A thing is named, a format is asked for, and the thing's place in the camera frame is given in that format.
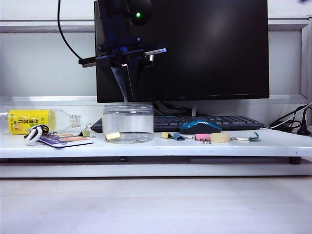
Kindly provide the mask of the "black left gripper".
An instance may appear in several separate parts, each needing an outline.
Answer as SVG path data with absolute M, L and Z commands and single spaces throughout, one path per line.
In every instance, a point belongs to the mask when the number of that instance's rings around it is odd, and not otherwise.
M 142 67 L 153 65 L 154 56 L 167 52 L 164 43 L 144 44 L 140 37 L 125 37 L 117 40 L 95 38 L 95 52 L 93 57 L 80 58 L 78 63 L 82 67 L 97 67 L 97 101 L 101 100 L 104 91 L 112 88 L 114 77 L 122 93 L 124 102 L 128 102 L 127 89 L 122 74 L 122 67 L 127 66 L 129 85 L 133 101 L 137 101 L 137 80 Z

